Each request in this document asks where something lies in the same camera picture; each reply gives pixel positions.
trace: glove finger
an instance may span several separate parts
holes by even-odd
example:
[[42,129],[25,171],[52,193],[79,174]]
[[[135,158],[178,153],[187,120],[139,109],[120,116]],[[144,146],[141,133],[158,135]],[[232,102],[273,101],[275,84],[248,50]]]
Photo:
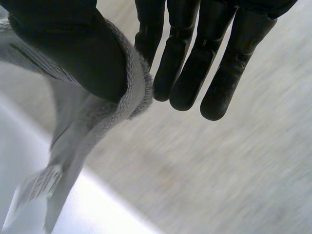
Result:
[[226,2],[201,1],[195,44],[170,96],[176,110],[186,111],[194,104],[235,11]]
[[165,0],[135,0],[140,30],[136,34],[135,48],[151,68],[162,37]]
[[256,46],[276,22],[266,14],[238,9],[228,47],[200,106],[206,119],[219,120],[224,116]]
[[154,80],[154,98],[167,101],[189,49],[199,0],[168,0],[170,36]]

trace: gray fabric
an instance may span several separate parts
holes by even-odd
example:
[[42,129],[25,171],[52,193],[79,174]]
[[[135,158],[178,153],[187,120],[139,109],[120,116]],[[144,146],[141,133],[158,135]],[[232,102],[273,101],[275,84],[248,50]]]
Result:
[[45,229],[51,233],[67,196],[93,147],[114,126],[145,111],[152,103],[152,79],[141,55],[111,23],[126,55],[128,89],[116,106],[83,89],[69,73],[20,40],[0,16],[0,60],[49,78],[57,111],[49,164],[60,164],[63,176],[48,199]]

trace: black glove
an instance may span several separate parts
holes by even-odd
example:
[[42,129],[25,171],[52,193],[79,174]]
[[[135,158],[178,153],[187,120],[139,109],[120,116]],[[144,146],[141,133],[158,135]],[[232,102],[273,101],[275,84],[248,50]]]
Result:
[[126,57],[97,0],[0,0],[26,43],[64,68],[90,93],[119,103],[127,90]]
[[[135,1],[140,21],[135,46],[151,66],[162,36],[165,0]],[[154,98],[170,99],[175,109],[189,110],[234,18],[227,49],[200,106],[205,118],[222,118],[256,46],[296,1],[167,0],[171,29],[154,80]],[[199,8],[197,37],[182,68]]]

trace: gray floor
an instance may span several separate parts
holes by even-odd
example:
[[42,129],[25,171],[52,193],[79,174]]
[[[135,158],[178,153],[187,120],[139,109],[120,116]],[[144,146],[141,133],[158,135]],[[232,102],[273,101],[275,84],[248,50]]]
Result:
[[[133,41],[134,1],[98,7]],[[116,127],[88,165],[168,234],[312,233],[311,9],[312,1],[301,0],[279,19],[222,120],[207,121],[199,112],[219,54],[190,111],[154,102],[143,116]],[[168,33],[166,25],[156,61]],[[41,77],[0,64],[0,90],[53,129]]]

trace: white surface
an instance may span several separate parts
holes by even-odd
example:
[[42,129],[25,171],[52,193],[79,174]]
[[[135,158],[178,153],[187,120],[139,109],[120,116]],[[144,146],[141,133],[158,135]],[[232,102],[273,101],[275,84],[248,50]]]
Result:
[[[0,96],[0,227],[18,183],[46,166],[48,139],[34,123]],[[45,209],[45,200],[29,204],[2,234],[43,233]],[[88,170],[83,170],[53,234],[125,233],[160,232],[131,211]]]

